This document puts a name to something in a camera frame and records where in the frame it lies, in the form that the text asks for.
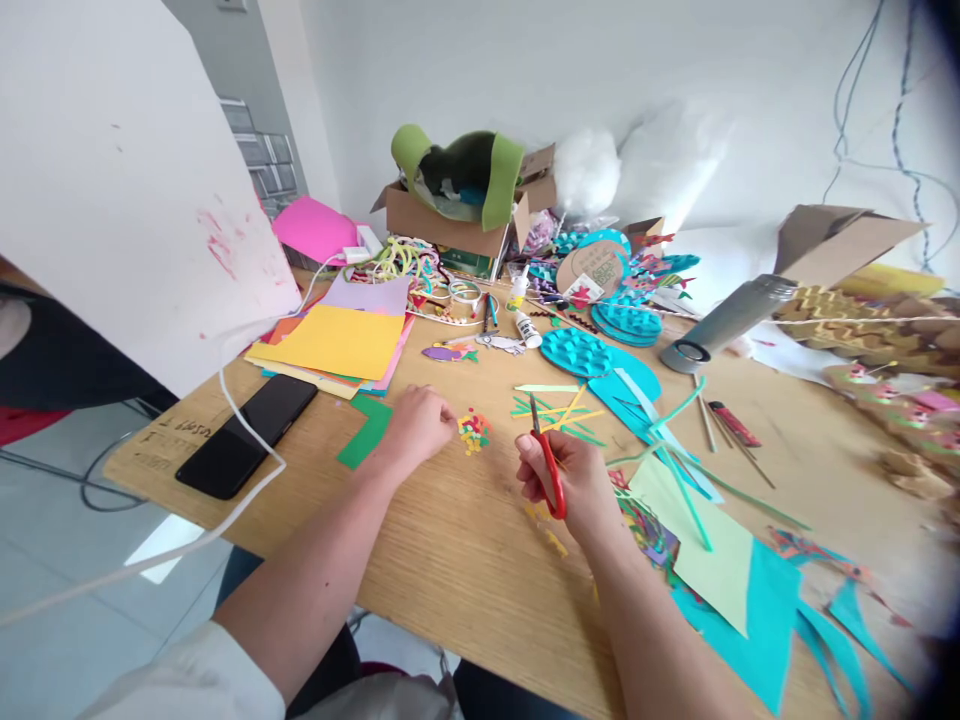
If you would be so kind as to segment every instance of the smartphone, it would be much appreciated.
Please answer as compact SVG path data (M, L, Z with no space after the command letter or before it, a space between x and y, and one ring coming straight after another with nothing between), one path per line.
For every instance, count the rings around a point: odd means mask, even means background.
M316 385L274 375L240 412L274 447L316 394ZM211 497L229 500L240 492L267 454L234 415L187 459L176 478Z

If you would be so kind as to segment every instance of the hand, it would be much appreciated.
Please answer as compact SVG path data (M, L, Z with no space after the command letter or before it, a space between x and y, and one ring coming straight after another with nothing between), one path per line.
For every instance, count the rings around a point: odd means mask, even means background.
M548 430L544 436L557 464L566 468L559 468L560 482L567 501L567 527L574 539L583 545L591 530L621 525L620 506L600 448L556 430ZM545 500L541 478L551 480L543 448L530 434L520 435L515 444L520 451L517 480L523 483L523 496L534 503Z
M409 385L393 408L377 454L408 474L457 434L457 418L432 385Z

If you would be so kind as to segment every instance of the metal thermos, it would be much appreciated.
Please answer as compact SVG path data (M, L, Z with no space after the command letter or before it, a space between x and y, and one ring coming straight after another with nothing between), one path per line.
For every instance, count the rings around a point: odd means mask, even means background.
M690 332L665 348L660 361L671 370L694 373L797 292L797 283L779 275L745 282Z

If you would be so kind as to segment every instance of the glue stick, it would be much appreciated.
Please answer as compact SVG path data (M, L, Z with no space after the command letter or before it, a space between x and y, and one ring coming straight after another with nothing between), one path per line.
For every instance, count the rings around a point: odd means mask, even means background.
M517 312L523 305L524 298L527 297L527 288L530 287L530 280L527 278L529 270L530 265L524 265L523 272L517 275L517 279L513 281L513 287L510 288L510 300L507 301L507 310L510 312Z
M517 330L520 331L520 336L523 338L523 344L531 350L540 347L540 343L543 342L543 337L533 326L533 320L530 319L529 315L519 310L514 310L514 312L516 313L514 320L517 323Z

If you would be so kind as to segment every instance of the white sleeve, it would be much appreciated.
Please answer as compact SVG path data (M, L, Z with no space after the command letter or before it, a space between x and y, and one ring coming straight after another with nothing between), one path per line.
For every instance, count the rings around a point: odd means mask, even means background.
M283 720L285 712L270 679L210 621L114 682L80 720Z

